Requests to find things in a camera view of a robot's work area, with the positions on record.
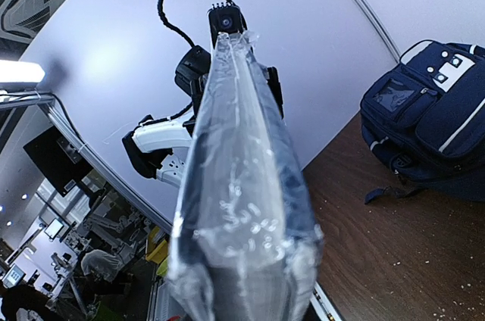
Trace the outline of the black notebook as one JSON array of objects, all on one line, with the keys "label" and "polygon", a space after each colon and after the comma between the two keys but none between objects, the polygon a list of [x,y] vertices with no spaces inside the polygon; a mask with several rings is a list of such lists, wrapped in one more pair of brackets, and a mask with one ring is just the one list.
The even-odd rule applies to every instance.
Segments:
[{"label": "black notebook", "polygon": [[301,320],[324,242],[244,33],[222,33],[196,116],[166,283],[194,320]]}]

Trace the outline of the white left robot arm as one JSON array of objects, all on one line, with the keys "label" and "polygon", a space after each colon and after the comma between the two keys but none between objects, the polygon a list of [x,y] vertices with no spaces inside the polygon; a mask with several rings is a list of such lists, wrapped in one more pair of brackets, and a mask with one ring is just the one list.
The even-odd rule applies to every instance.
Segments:
[{"label": "white left robot arm", "polygon": [[[213,5],[208,12],[213,48],[218,33],[243,33],[246,20],[234,3]],[[175,148],[188,148],[202,100],[205,81],[211,66],[211,55],[200,45],[191,48],[175,69],[174,82],[191,98],[179,113],[154,119],[147,115],[122,143],[135,171],[147,179],[157,179],[180,187],[185,163],[174,154]],[[283,118],[283,95],[276,67],[263,66],[267,84]]]}]

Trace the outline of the navy blue student backpack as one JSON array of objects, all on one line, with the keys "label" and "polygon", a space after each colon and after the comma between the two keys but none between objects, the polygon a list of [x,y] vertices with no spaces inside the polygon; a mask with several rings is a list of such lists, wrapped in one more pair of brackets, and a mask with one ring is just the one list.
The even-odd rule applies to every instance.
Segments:
[{"label": "navy blue student backpack", "polygon": [[405,51],[360,103],[361,134],[373,155],[415,187],[376,189],[406,198],[433,189],[484,200],[484,49],[422,40]]}]

